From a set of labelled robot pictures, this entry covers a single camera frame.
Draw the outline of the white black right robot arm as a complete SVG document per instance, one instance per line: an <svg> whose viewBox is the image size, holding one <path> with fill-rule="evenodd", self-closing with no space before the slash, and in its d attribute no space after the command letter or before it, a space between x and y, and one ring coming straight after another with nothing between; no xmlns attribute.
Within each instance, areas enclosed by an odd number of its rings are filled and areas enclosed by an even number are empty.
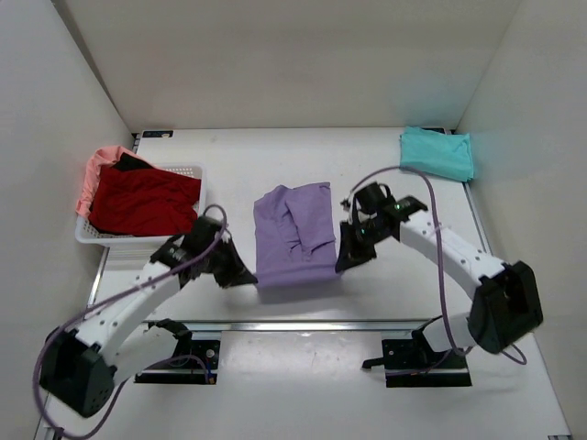
<svg viewBox="0 0 587 440"><path fill-rule="evenodd" d="M393 197L373 182L342 202L349 218L340 224L338 273L366 264L388 238L437 266L441 315L413 331L412 359L432 367L450 351L480 347L498 355L543 324L534 271L507 263L467 242L439 222L436 207L413 196Z"/></svg>

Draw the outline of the purple t shirt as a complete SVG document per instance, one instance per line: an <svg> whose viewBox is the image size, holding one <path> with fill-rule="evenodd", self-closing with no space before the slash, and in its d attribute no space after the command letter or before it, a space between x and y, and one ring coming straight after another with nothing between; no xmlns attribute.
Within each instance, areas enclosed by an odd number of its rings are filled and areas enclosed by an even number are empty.
<svg viewBox="0 0 587 440"><path fill-rule="evenodd" d="M279 185L254 203L260 289L338 277L330 183Z"/></svg>

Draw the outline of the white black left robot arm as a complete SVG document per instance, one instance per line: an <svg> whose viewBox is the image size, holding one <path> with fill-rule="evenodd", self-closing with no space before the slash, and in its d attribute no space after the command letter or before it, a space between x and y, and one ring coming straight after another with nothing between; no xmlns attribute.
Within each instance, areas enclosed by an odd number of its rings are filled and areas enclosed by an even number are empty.
<svg viewBox="0 0 587 440"><path fill-rule="evenodd" d="M188 328L169 318L145 325L155 310L203 274L223 288L256 284L231 235L201 216L185 235L168 238L149 258L126 296L106 299L77 324L48 337L39 386L83 418L98 413L116 386L167 360L181 365L192 353Z"/></svg>

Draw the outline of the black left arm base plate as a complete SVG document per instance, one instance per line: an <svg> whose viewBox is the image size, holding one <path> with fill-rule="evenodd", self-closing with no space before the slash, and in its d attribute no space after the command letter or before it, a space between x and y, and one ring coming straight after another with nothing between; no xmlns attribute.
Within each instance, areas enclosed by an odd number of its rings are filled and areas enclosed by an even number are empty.
<svg viewBox="0 0 587 440"><path fill-rule="evenodd" d="M137 384L216 385L221 341L193 339L173 360L137 374Z"/></svg>

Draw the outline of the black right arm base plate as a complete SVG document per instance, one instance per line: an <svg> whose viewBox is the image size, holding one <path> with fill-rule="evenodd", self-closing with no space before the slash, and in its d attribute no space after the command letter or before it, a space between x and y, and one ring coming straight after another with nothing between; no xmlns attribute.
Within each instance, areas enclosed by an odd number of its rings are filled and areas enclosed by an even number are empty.
<svg viewBox="0 0 587 440"><path fill-rule="evenodd" d="M424 326L384 333L382 353L365 359L363 371L382 368L387 388L467 388L472 386L465 357L452 348L435 352L425 341Z"/></svg>

